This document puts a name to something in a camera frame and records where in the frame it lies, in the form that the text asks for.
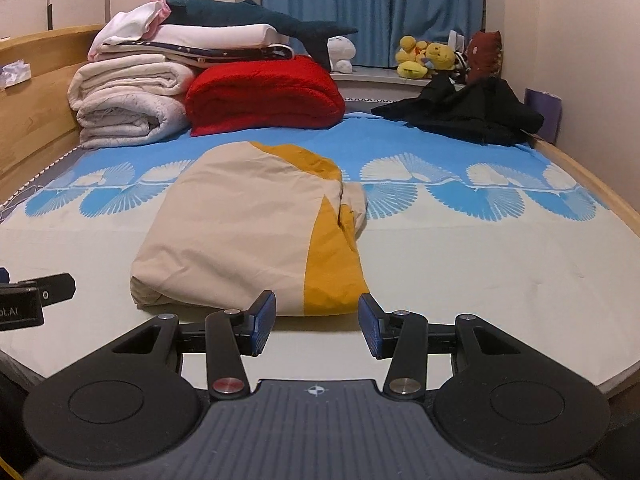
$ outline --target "wooden bed frame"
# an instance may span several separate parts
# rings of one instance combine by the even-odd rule
[[[0,204],[78,145],[79,127],[66,90],[101,25],[71,27],[0,43],[0,65],[23,59],[32,79],[0,91]],[[593,173],[555,146],[535,148],[595,194],[638,236],[640,214]],[[610,395],[640,381],[640,370]]]

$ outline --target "white folded sheet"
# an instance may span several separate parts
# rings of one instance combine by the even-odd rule
[[[164,43],[145,41],[143,44],[103,45],[100,47],[98,54],[95,55],[95,59],[96,61],[103,61],[132,56],[133,54],[162,54],[168,60],[204,70],[223,62],[285,60],[293,59],[296,55],[293,49],[285,44],[272,44],[260,48],[229,48],[226,50],[176,48],[175,45],[170,44],[167,46],[159,45],[164,45]]]
[[[162,54],[141,54],[97,61],[81,66],[71,80],[67,97],[79,110],[94,92],[121,86],[135,87],[151,94],[184,94],[196,76],[187,66],[168,61]]]
[[[160,25],[147,41],[203,49],[235,49],[260,48],[274,43],[287,44],[289,38],[278,34],[275,28],[265,23],[239,27]]]
[[[95,92],[78,111],[82,148],[139,146],[169,137],[188,126],[178,99],[119,87]]]
[[[158,20],[163,21],[170,13],[165,0],[153,0],[129,12],[117,13],[94,38],[87,59],[93,61],[98,47],[104,43],[118,44],[146,38],[147,34],[153,33]]]

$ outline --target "blue gripper pad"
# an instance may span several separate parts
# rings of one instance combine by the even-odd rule
[[[376,359],[382,358],[382,334],[380,320],[373,313],[367,301],[361,296],[358,300],[358,323],[371,355]]]
[[[276,321],[276,296],[271,293],[262,304],[260,310],[255,314],[254,330],[251,334],[251,355],[257,356],[262,353],[267,339]]]

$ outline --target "brown stuffed toy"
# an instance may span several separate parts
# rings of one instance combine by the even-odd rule
[[[469,73],[466,83],[483,77],[499,75],[502,69],[502,35],[497,32],[476,32],[466,48]]]

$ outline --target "stuffed toy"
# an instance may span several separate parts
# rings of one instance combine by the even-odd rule
[[[196,27],[235,27],[266,23],[280,34],[297,38],[306,52],[327,72],[331,71],[327,41],[334,36],[354,34],[356,27],[336,22],[302,22],[296,18],[269,10],[253,0],[222,2],[219,0],[166,0],[171,14],[167,25],[194,25]]]
[[[464,52],[455,52],[456,54],[456,67],[453,69],[451,78],[454,83],[461,85],[466,84],[466,73],[469,71],[469,65],[466,62],[466,54]]]
[[[417,61],[403,61],[398,65],[398,75],[405,79],[423,79],[429,69]]]
[[[449,45],[430,43],[424,50],[425,66],[436,72],[455,70],[458,58]]]
[[[331,72],[350,74],[353,72],[351,59],[356,55],[356,46],[344,36],[334,36],[326,43],[329,49]]]
[[[396,61],[398,63],[404,63],[405,61],[415,61],[421,65],[424,63],[421,61],[422,56],[419,54],[428,46],[427,41],[415,41],[413,36],[403,36],[400,39],[400,50],[396,52]]]
[[[500,75],[502,69],[502,35],[497,32],[476,32],[466,48],[469,73],[467,84],[484,77]]]

